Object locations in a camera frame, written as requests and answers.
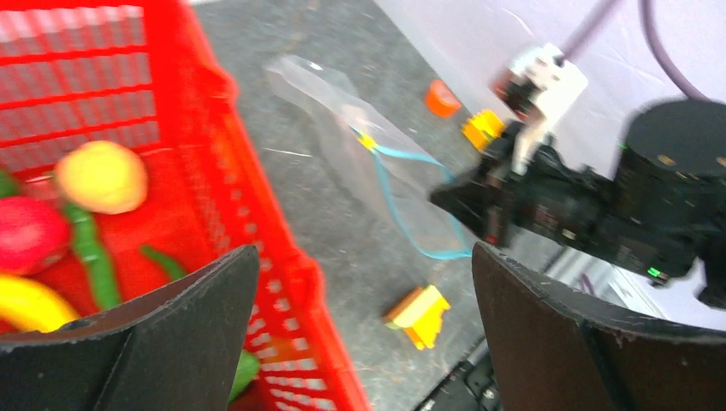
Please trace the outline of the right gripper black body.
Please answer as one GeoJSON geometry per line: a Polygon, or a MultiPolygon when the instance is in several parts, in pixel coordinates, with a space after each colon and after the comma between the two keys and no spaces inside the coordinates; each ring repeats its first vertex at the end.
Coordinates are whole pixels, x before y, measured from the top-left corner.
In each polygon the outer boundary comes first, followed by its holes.
{"type": "Polygon", "coordinates": [[[526,229],[577,250],[615,250],[612,182],[589,166],[566,167],[550,136],[525,174],[514,173],[515,143],[524,128],[509,122],[476,167],[434,188],[429,201],[494,247],[508,247],[515,231],[526,229]]]}

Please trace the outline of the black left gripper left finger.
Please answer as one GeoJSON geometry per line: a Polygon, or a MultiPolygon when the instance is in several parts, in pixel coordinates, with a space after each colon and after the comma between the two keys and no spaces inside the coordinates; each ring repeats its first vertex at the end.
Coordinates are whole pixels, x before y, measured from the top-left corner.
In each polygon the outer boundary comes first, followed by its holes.
{"type": "Polygon", "coordinates": [[[2,337],[2,409],[226,409],[258,278],[241,246],[57,331],[2,337]]]}

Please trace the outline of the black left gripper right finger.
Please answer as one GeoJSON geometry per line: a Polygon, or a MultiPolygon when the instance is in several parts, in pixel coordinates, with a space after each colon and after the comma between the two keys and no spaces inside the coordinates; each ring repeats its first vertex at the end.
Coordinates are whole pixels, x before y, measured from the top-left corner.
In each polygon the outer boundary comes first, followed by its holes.
{"type": "Polygon", "coordinates": [[[505,409],[724,409],[722,331],[602,301],[482,242],[472,273],[505,409]]]}

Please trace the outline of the clear zip top bag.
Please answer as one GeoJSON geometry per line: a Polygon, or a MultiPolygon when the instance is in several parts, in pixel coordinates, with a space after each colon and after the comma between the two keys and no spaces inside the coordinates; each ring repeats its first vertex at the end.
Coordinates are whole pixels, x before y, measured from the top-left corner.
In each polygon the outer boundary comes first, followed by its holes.
{"type": "Polygon", "coordinates": [[[360,98],[345,74],[283,54],[265,75],[279,98],[310,116],[324,158],[357,200],[426,257],[470,257],[472,236],[428,200],[432,189],[452,182],[452,173],[360,98]]]}

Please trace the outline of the yellow banana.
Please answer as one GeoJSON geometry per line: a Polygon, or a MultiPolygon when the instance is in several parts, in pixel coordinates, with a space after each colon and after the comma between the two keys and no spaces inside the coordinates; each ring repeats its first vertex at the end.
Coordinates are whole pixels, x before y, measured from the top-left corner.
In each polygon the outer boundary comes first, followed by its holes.
{"type": "Polygon", "coordinates": [[[1,320],[18,331],[53,332],[79,318],[55,290],[26,277],[1,274],[1,320]]]}

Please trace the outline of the yellow orange peach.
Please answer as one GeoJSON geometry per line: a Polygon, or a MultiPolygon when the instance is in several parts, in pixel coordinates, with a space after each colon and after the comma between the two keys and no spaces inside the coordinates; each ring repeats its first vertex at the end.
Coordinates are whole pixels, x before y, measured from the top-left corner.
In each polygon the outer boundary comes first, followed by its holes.
{"type": "Polygon", "coordinates": [[[109,140],[90,141],[69,152],[57,162],[53,176],[67,200],[101,214],[134,211],[148,194],[141,157],[109,140]]]}

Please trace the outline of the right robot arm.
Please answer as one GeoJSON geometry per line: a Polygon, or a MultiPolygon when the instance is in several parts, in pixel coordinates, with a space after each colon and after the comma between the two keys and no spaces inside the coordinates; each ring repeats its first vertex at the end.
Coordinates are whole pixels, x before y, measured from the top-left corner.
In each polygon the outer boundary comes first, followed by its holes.
{"type": "Polygon", "coordinates": [[[523,123],[431,203],[479,242],[472,273],[487,351],[431,394],[438,410],[722,410],[725,334],[643,315],[502,254],[512,228],[542,235],[657,287],[705,266],[698,301],[725,307],[725,106],[652,105],[629,123],[613,179],[539,145],[513,171],[523,123]]]}

